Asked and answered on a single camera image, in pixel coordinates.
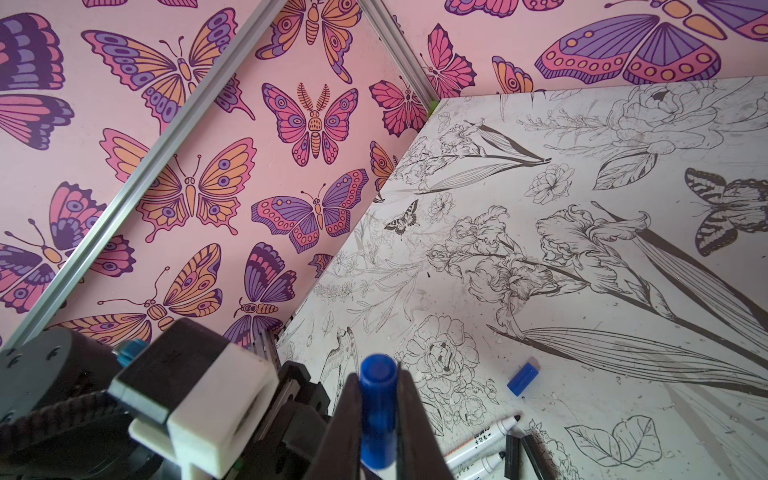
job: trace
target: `pink wall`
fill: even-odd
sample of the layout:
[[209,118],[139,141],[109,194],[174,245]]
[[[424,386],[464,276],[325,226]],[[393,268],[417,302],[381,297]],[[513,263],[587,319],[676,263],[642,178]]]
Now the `pink wall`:
[[[5,131],[0,132],[0,142],[5,184],[0,190],[0,217],[3,230],[17,237],[6,237],[0,245],[0,336],[6,339],[58,271],[56,263],[74,249],[103,211],[103,204],[122,187],[142,155],[142,146],[157,140],[173,114],[171,101],[180,104],[181,92],[189,93],[184,66],[173,71],[180,48],[181,57],[192,67],[191,81],[197,83],[201,76],[196,78],[194,71],[204,74],[220,54],[211,39],[225,44],[227,40],[221,38],[226,30],[231,34],[235,24],[242,25],[253,7],[246,0],[226,4],[206,0],[196,8],[156,0],[109,2],[123,5],[85,6],[96,0],[85,4],[81,0],[10,0],[2,5],[0,127]],[[297,26],[299,20],[311,17],[301,14],[312,8],[302,3],[291,0],[282,20]],[[19,15],[24,12],[34,15]],[[182,315],[197,316],[220,333],[244,312],[276,319],[262,318],[262,323],[288,319],[316,281],[317,268],[311,265],[315,255],[334,255],[347,237],[344,226],[348,224],[351,231],[377,195],[372,141],[389,156],[400,158],[415,136],[408,126],[423,123],[423,118],[410,118],[408,124],[398,124],[393,118],[400,113],[398,102],[388,97],[397,93],[382,91],[380,85],[376,91],[387,98],[377,100],[390,110],[389,123],[384,124],[384,109],[369,87],[381,80],[405,87],[367,20],[357,23],[357,12],[356,2],[325,2],[319,8],[321,28],[313,45],[306,40],[306,25],[298,25],[295,42],[284,55],[261,55],[266,59],[253,55],[240,67],[239,100],[232,85],[219,100],[223,106],[210,108],[177,152],[178,164],[169,163],[173,173],[159,177],[160,184],[142,200],[141,211],[133,212],[119,229],[122,238],[108,246],[111,251],[101,256],[94,266],[97,271],[85,276],[55,323],[74,320],[70,327],[116,343],[132,336],[156,338],[158,325]],[[199,31],[200,41],[192,48]],[[30,53],[18,52],[24,49],[19,42],[26,41],[19,40],[20,35],[30,39],[25,48]],[[269,31],[259,47],[270,45],[272,36]],[[286,39],[278,40],[274,49],[267,50],[279,51]],[[326,57],[326,42],[340,45],[343,68],[337,68],[339,74]],[[18,76],[30,71],[32,77]],[[265,84],[293,100],[284,100],[278,90]],[[306,97],[298,92],[300,84]],[[268,108],[263,90],[272,95],[276,113]],[[280,132],[276,115],[283,119]],[[310,130],[323,132],[320,143],[328,141],[317,158],[311,137],[308,148],[302,149],[303,135]],[[336,144],[337,154],[330,142]],[[377,167],[376,171],[386,175],[383,171],[389,165],[381,161],[383,170]],[[310,195],[301,194],[302,190]],[[284,210],[290,199],[274,199],[268,202],[273,208],[257,208],[264,223],[252,220],[251,207],[262,200],[298,197],[311,204],[310,197],[318,191],[324,228],[317,231],[313,247],[311,219],[316,217],[307,204],[292,200],[290,204],[299,208]],[[194,207],[190,209],[191,200]],[[291,230],[294,223],[270,213],[290,217],[304,211],[306,215],[299,219],[304,231],[295,246],[290,235],[280,232],[281,228]],[[28,219],[36,222],[43,240]],[[25,243],[43,241],[46,248]],[[265,280],[251,282],[247,292],[243,272],[258,243],[265,246],[257,249],[251,271],[260,271],[258,278]],[[178,288],[173,290],[179,272]],[[125,300],[105,302],[118,298],[137,305]],[[238,310],[241,299],[242,304],[254,305]],[[245,341],[243,335],[232,338]]]
[[768,74],[764,0],[385,3],[441,97]]

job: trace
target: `metal rail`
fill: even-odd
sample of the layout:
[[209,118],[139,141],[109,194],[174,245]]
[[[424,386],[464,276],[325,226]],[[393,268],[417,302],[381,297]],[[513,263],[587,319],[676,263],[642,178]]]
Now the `metal rail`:
[[433,101],[440,101],[440,97],[438,97],[432,84],[429,83],[418,58],[413,54],[406,39],[400,33],[400,29],[384,6],[384,2],[382,0],[357,0],[357,2],[373,25],[373,29],[379,34],[379,38],[391,54],[392,59],[400,68],[404,79],[428,110]]
[[128,178],[117,196],[109,203],[91,231],[53,279],[51,285],[29,311],[6,344],[7,348],[16,348],[38,335],[53,319],[59,307],[114,236],[123,220],[136,207],[138,201],[144,196],[144,192],[179,149],[187,135],[194,130],[197,122],[205,115],[240,64],[251,54],[256,43],[285,3],[286,0],[261,0],[256,6],[232,39],[227,50],[216,60],[210,72],[190,96],[189,101],[179,110],[157,143],[149,150],[136,171]]

